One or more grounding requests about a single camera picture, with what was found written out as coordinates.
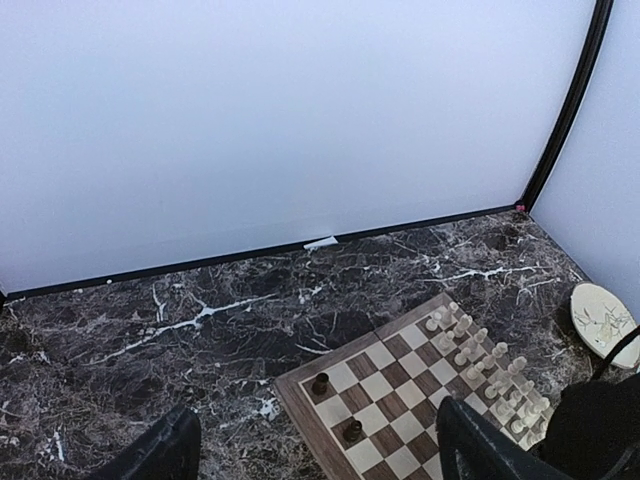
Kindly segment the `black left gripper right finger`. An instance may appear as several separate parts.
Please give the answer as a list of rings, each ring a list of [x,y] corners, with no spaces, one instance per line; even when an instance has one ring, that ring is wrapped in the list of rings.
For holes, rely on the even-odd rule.
[[[466,402],[451,396],[438,408],[436,433],[444,479],[568,477],[509,440]]]

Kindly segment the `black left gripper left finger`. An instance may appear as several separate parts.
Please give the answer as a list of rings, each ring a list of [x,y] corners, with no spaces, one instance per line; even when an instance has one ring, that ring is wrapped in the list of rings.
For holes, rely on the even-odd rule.
[[[200,453],[199,417],[191,408],[177,405],[87,479],[195,480]]]

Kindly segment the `wooden folding chess board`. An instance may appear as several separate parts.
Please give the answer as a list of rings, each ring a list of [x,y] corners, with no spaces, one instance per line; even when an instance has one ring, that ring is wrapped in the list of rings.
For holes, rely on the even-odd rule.
[[[328,478],[441,478],[438,407],[427,398],[437,382],[427,372],[427,338],[416,323],[449,302],[456,303],[441,293],[276,379],[283,410]],[[329,386],[316,396],[311,386],[321,372],[328,374]],[[357,442],[347,443],[342,432],[352,420],[363,431]]]

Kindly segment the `dark wooden chess knight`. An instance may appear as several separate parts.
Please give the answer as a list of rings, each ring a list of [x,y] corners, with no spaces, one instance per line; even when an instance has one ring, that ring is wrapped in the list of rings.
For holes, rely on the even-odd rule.
[[[345,442],[354,443],[361,438],[362,431],[362,423],[359,420],[352,420],[342,432],[342,436]]]

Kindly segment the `dark wooden chess rook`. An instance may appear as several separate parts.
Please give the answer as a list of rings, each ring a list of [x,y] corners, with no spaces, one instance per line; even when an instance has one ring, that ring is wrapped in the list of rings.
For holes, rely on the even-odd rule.
[[[329,386],[329,376],[325,372],[318,373],[312,383],[311,391],[316,396],[326,394]]]

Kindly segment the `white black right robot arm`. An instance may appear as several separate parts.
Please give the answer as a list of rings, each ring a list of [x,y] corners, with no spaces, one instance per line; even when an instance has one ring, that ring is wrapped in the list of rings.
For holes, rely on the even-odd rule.
[[[618,383],[602,379],[638,336],[638,329],[624,336],[589,380],[561,392],[541,442],[541,460],[574,479],[600,479],[639,443],[639,375]]]

